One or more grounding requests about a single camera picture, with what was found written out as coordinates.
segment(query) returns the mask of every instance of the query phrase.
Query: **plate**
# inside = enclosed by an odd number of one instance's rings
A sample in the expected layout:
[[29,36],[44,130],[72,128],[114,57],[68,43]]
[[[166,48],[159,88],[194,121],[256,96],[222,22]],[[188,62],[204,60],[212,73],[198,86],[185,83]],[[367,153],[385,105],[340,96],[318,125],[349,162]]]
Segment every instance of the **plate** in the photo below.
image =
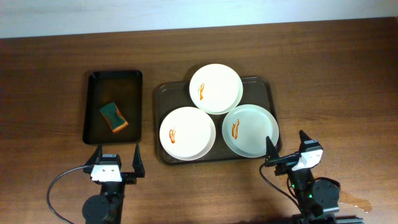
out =
[[183,107],[169,113],[159,130],[160,143],[176,159],[191,161],[204,156],[216,139],[213,120],[204,111]]
[[192,76],[189,92],[199,109],[209,114],[224,114],[241,101],[243,84],[232,68],[211,64],[200,68]]
[[231,110],[223,121],[223,137],[229,148],[244,157],[266,154],[266,137],[276,145],[278,124],[266,109],[257,105],[241,105]]

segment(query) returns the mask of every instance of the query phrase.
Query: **tray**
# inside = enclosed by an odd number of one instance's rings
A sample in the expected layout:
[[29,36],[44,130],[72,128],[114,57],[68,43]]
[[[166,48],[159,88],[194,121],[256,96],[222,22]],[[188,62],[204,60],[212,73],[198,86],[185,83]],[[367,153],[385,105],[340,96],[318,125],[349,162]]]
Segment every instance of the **tray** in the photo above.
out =
[[[269,82],[261,77],[245,77],[241,78],[243,83],[243,96],[239,105],[253,104],[258,105],[268,110],[277,120],[275,105],[272,99],[271,87]],[[162,147],[159,139],[159,129],[163,119],[173,110],[183,106],[196,107],[189,95],[189,82],[174,82],[166,83],[160,86],[154,92],[155,98],[155,129],[156,129],[156,143],[157,155],[161,161],[166,164],[188,164],[193,162],[210,162],[210,161],[224,161],[231,159],[248,159],[237,155],[225,143],[221,127],[226,114],[213,115],[209,114],[216,126],[216,141],[210,151],[203,157],[194,161],[181,161],[170,156]],[[279,152],[282,148],[282,139],[280,137],[276,145]]]
[[[113,134],[100,108],[115,102],[129,123]],[[93,72],[88,78],[85,127],[86,144],[138,142],[141,139],[142,73],[131,71]]]

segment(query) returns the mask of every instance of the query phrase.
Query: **food residue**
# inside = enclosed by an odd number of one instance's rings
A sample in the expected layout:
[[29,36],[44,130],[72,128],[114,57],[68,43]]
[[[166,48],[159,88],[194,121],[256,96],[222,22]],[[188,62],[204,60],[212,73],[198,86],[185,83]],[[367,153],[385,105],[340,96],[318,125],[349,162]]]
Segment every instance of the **food residue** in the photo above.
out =
[[199,87],[199,95],[200,95],[200,100],[203,99],[203,89],[205,88],[205,83],[202,83]]
[[235,140],[238,138],[238,127],[239,127],[239,119],[237,120],[236,123],[232,124],[232,137],[235,138]]
[[170,137],[170,140],[172,141],[172,143],[174,144],[175,143],[175,128],[174,129],[170,129],[169,137]]

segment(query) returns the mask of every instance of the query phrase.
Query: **brown tabletop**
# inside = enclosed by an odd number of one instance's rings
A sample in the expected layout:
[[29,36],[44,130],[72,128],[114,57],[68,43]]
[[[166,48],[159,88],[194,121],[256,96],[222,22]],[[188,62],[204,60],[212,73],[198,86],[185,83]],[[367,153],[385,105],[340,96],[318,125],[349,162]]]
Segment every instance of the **brown tabletop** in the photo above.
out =
[[[154,88],[222,63],[270,81],[281,155],[298,149],[300,129],[320,141],[323,158],[313,174],[341,183],[337,216],[396,223],[397,37],[397,21],[385,18],[2,40],[0,222],[62,223],[47,207],[47,187],[95,150],[82,141],[87,71],[114,69],[144,74],[147,176],[126,186],[122,223],[244,223],[298,213],[261,179],[262,159],[183,166],[158,160]],[[132,171],[134,146],[103,149]],[[264,174],[286,190],[286,176],[275,177],[273,168]],[[83,203],[99,192],[79,171],[55,184],[51,200],[61,215],[83,223]]]

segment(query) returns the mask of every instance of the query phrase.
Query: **black cable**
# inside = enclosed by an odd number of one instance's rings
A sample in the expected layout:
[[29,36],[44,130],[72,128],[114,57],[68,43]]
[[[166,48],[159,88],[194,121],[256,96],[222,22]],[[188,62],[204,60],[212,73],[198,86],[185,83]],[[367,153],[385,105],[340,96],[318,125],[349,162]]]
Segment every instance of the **black cable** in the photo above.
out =
[[56,211],[54,210],[54,208],[51,206],[51,202],[50,202],[50,191],[51,191],[51,188],[52,188],[52,186],[56,183],[56,181],[59,180],[59,179],[60,179],[61,177],[63,177],[64,175],[66,175],[66,174],[68,174],[68,173],[70,173],[70,172],[73,172],[73,171],[75,171],[75,170],[80,170],[80,169],[84,169],[84,168],[87,168],[87,167],[92,167],[92,165],[76,167],[76,168],[73,168],[73,169],[70,169],[70,170],[64,172],[63,174],[59,175],[58,177],[56,177],[56,178],[51,182],[51,184],[50,184],[50,186],[49,186],[49,189],[47,190],[47,205],[49,206],[51,212],[54,213],[54,215],[56,215],[58,218],[60,218],[62,221],[66,222],[66,223],[73,224],[73,222],[67,220],[66,218],[63,218],[60,214],[58,214],[58,212],[56,212]]
[[279,189],[278,187],[276,187],[274,184],[272,184],[271,182],[269,182],[269,180],[264,176],[264,174],[262,174],[261,169],[265,166],[265,164],[262,164],[260,166],[260,175],[261,177],[273,188],[275,188],[277,191],[279,191],[280,193],[284,194],[286,197],[288,197],[289,199],[291,199],[291,201],[296,205],[296,207],[300,210],[300,207],[298,205],[298,203],[290,196],[288,195],[286,192],[284,192],[283,190]]
[[289,193],[291,194],[291,196],[293,196],[293,198],[297,199],[296,195],[294,195],[294,193],[290,189],[291,186],[289,186],[289,178],[287,178],[287,180],[286,180],[286,186],[287,186],[287,190],[289,190]]

